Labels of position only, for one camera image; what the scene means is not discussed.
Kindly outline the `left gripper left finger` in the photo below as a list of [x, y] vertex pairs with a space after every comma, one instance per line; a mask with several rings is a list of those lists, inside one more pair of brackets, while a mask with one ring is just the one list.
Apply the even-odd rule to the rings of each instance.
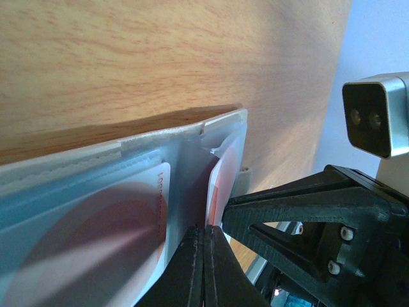
[[205, 230], [190, 227], [165, 271], [137, 306], [202, 306]]

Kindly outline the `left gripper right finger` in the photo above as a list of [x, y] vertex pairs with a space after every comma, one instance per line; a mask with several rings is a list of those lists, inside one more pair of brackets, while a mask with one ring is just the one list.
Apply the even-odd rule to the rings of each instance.
[[249, 281], [218, 226], [204, 230], [204, 305], [268, 306]]

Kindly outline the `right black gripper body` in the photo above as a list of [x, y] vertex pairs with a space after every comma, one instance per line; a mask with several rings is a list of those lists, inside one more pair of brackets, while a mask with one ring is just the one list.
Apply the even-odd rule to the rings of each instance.
[[408, 306], [408, 197], [377, 180], [329, 178], [319, 199], [320, 302], [325, 306]]

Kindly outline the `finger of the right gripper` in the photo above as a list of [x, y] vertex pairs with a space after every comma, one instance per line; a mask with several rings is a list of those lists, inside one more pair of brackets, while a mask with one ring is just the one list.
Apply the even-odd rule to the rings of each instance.
[[[224, 209], [224, 231], [297, 283], [323, 283], [319, 265], [322, 224], [327, 206], [320, 183], [329, 178], [375, 180], [362, 172], [328, 165], [317, 174], [258, 193], [232, 198]], [[266, 223], [288, 221], [285, 232]]]

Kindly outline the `beige card holder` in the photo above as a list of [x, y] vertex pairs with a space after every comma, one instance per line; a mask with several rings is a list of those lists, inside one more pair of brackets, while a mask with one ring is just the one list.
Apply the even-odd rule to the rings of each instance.
[[1, 305], [133, 306], [245, 194], [247, 110], [1, 167]]

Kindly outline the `white red dot card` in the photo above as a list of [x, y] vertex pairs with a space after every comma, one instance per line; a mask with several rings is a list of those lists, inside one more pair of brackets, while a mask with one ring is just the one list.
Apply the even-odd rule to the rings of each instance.
[[212, 169], [208, 182], [205, 224], [219, 226], [224, 208], [233, 190], [240, 170], [240, 138], [235, 136], [223, 142], [222, 152]]

